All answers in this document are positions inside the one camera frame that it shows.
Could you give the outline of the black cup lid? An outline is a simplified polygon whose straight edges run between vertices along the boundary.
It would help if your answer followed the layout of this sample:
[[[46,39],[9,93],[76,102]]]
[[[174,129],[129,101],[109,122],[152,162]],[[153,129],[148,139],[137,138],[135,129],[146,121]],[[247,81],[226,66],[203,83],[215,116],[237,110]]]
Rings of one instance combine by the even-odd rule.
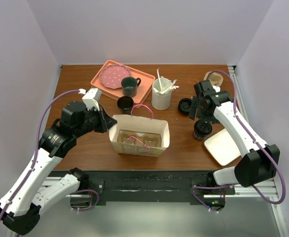
[[[202,130],[202,131],[205,131],[205,132],[208,132],[209,134],[211,134],[212,125],[209,122],[205,121],[205,120],[198,120],[194,124],[194,129]]]

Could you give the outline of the black plastic cup stack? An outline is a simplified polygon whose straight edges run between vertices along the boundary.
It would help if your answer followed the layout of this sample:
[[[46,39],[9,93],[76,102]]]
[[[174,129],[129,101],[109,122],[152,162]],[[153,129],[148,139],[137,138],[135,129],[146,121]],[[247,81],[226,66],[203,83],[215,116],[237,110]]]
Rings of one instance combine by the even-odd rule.
[[[134,100],[129,96],[122,96],[117,100],[117,107],[122,114],[129,115],[134,106]]]

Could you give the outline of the cream and pink paper bag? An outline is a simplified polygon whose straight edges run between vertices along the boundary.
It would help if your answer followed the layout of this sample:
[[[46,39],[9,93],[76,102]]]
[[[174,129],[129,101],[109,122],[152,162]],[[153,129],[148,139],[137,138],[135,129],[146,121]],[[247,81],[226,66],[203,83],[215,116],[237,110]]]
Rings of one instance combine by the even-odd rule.
[[[166,120],[151,117],[114,115],[117,124],[109,130],[109,140],[119,154],[159,157],[170,145],[170,131]]]

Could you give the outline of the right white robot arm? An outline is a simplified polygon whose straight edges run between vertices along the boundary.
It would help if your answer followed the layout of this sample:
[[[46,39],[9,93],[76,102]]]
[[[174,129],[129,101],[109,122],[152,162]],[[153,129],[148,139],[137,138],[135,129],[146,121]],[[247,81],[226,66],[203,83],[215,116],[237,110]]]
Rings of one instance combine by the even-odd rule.
[[[195,138],[205,138],[211,133],[212,125],[220,123],[232,137],[242,157],[236,166],[213,172],[213,178],[206,182],[207,190],[218,194],[224,185],[249,187],[275,177],[279,148],[268,145],[254,132],[237,110],[229,93],[215,91],[208,80],[195,84],[194,90],[196,96],[192,99],[188,117],[197,120],[194,125]]]

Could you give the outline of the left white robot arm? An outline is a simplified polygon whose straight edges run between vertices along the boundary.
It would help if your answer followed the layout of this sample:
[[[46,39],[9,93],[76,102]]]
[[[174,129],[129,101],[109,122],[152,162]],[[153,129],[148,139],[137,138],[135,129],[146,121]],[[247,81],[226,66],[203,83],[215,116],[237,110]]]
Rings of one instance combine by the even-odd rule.
[[[103,107],[88,108],[83,102],[69,102],[51,127],[39,139],[34,155],[14,186],[0,199],[0,223],[24,236],[39,222],[41,215],[63,197],[90,191],[89,176],[79,168],[69,170],[57,184],[39,191],[45,179],[77,139],[89,132],[109,131],[117,120]]]

